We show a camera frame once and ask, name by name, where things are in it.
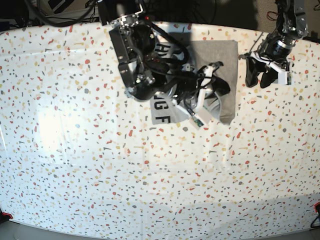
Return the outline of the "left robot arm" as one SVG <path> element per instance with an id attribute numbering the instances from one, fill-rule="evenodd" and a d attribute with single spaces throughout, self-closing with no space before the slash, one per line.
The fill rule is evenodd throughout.
<path id="1" fill-rule="evenodd" d="M 246 60 L 245 84 L 262 89 L 272 83 L 290 85 L 291 63 L 287 60 L 296 42 L 307 36 L 308 24 L 303 0 L 276 0 L 277 20 L 272 33 L 257 50 L 244 55 Z"/>

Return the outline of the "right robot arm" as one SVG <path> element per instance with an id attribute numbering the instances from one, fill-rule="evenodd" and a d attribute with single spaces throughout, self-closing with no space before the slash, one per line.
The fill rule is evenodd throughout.
<path id="1" fill-rule="evenodd" d="M 195 69 L 187 47 L 143 15 L 141 0 L 99 0 L 98 13 L 109 32 L 126 93 L 137 101 L 157 95 L 193 116 L 204 101 L 230 93 L 229 84 L 215 72 L 213 62 Z"/>

